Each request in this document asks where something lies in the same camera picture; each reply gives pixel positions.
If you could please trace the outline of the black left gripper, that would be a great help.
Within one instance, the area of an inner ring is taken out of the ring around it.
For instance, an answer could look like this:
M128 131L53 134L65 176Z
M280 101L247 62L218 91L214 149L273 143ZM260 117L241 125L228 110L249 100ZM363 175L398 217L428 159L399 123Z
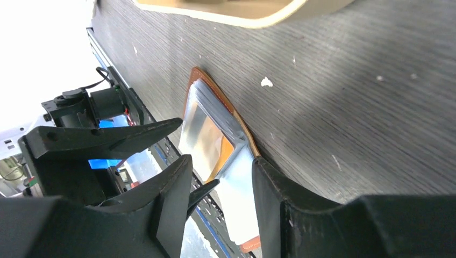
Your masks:
M63 196L83 205L114 206L125 192L113 166L92 168L89 160L123 160L176 131L183 120L108 128L38 126L18 140L44 196Z

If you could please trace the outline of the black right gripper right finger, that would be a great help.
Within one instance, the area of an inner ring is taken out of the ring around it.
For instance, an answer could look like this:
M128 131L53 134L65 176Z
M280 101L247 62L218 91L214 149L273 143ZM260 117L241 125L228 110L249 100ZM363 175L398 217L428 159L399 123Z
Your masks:
M264 257L455 257L455 195L364 195L340 204L252 164Z

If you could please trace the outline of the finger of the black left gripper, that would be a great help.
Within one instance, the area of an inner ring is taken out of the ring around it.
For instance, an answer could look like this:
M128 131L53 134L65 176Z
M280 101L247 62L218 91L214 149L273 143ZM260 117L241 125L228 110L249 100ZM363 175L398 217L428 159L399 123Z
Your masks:
M199 202L204 199L204 197L207 196L219 184L219 182L219 179L214 179L190 193L187 218L191 216Z

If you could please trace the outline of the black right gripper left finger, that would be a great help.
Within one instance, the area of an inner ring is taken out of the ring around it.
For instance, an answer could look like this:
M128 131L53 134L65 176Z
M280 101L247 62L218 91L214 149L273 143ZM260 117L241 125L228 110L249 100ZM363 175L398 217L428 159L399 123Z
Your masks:
M104 207L4 198L1 257L179 257L189 181L162 171Z

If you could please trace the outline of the gold credit card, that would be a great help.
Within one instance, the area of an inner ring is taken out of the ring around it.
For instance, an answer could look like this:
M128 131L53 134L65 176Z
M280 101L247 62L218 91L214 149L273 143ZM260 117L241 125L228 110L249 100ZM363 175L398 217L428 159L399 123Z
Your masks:
M179 150L193 158L194 170L205 183L212 181L234 151L233 145L197 102L184 114Z

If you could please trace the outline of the brown leather card holder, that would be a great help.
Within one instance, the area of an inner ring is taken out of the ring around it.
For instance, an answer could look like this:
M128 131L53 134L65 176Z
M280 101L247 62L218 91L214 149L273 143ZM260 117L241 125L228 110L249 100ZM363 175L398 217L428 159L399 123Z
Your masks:
M259 150L236 108L199 67L190 72L178 149L192 156L203 182L219 180L216 193L230 240L244 253L260 248L252 187Z

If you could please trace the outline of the beige oval tray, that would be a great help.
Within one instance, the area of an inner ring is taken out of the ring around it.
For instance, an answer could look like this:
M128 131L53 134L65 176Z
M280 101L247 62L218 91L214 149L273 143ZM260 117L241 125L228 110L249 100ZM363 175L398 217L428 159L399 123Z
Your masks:
M231 26L259 29L336 12L352 0L179 1L137 0L146 11L184 15Z

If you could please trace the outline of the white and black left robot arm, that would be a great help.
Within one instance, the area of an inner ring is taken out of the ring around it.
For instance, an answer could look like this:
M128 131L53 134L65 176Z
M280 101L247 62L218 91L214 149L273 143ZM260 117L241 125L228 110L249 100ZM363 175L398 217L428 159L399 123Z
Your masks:
M18 143L30 171L26 195L62 196L82 205L99 205L121 195L127 186L115 166L96 168L90 160L126 160L165 139L181 118L150 121L132 89L112 67L97 72L107 89L65 91L42 103L44 119Z

